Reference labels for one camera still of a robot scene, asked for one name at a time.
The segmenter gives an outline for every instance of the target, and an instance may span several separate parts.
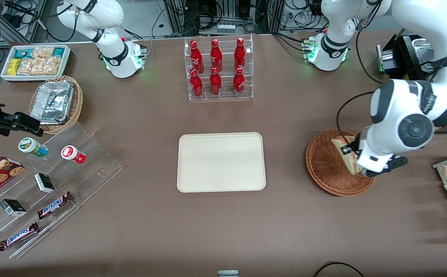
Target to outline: white tray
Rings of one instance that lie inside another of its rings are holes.
[[[35,48],[38,46],[64,48],[65,49],[65,52],[63,52],[63,55],[61,57],[60,68],[58,69],[58,73],[56,75],[7,75],[7,70],[10,65],[10,60],[15,57],[15,54],[18,50],[32,49],[32,48]],[[65,68],[66,68],[66,64],[68,62],[70,51],[71,51],[70,48],[64,44],[32,44],[32,45],[13,46],[10,49],[10,52],[8,53],[7,60],[5,61],[5,64],[3,66],[1,77],[3,80],[8,81],[8,82],[34,82],[34,81],[49,80],[54,77],[61,77],[63,75],[63,73],[65,72]]]
[[[259,133],[203,133],[179,139],[179,191],[252,191],[265,186]]]

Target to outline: clear acrylic rack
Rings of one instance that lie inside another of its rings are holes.
[[[244,48],[246,49],[246,66],[243,68],[243,76],[246,79],[244,83],[244,93],[242,96],[237,97],[234,95],[234,51],[237,46],[237,38],[242,37],[244,39]],[[219,96],[211,93],[211,86],[209,83],[209,77],[211,75],[211,60],[209,54],[211,52],[211,39],[217,38],[220,49],[222,50],[223,57],[223,70],[220,72],[222,79],[222,91]],[[191,75],[189,71],[192,68],[191,64],[191,47],[189,43],[195,40],[198,43],[198,49],[203,55],[204,72],[199,75],[203,82],[203,97],[196,98],[191,89]],[[201,101],[201,100],[239,100],[250,99],[254,96],[253,91],[253,37],[252,35],[229,35],[221,37],[193,37],[186,38],[184,40],[184,60],[186,66],[186,79],[188,80],[188,97],[189,100]]]
[[[37,221],[40,229],[38,234],[29,235],[6,249],[4,253],[9,255],[9,258],[19,258],[25,254],[123,169],[119,162],[95,140],[93,133],[83,128],[80,123],[61,131],[44,145],[48,147],[46,156],[39,158],[29,155],[22,162],[24,172],[0,188],[0,202],[3,199],[18,200],[27,211],[22,217],[9,216],[0,206],[0,241],[28,228],[34,221]],[[60,151],[66,145],[73,145],[85,153],[86,161],[78,165],[63,159]],[[34,175],[38,172],[50,176],[56,187],[53,193],[39,190],[34,179]],[[39,221],[37,212],[67,191],[71,192],[74,199]]]

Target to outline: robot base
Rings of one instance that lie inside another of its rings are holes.
[[[302,42],[302,50],[307,51],[304,53],[304,61],[315,65],[320,70],[332,71],[344,62],[348,49],[345,50],[342,58],[331,58],[321,47],[321,39],[323,36],[324,34],[320,33],[315,37],[310,37],[308,40]]]
[[[146,62],[146,47],[141,47],[134,42],[126,41],[128,54],[119,65],[109,65],[104,59],[107,69],[118,78],[127,78],[140,70],[144,70]]]

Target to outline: black device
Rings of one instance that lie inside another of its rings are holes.
[[[23,112],[8,114],[2,111],[2,107],[5,104],[0,103],[0,135],[7,137],[10,131],[23,131],[42,137],[44,131],[40,128],[39,120]]]

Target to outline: aluminum foil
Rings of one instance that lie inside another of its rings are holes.
[[[44,83],[39,87],[30,116],[41,125],[61,125],[68,121],[74,84],[68,81]]]

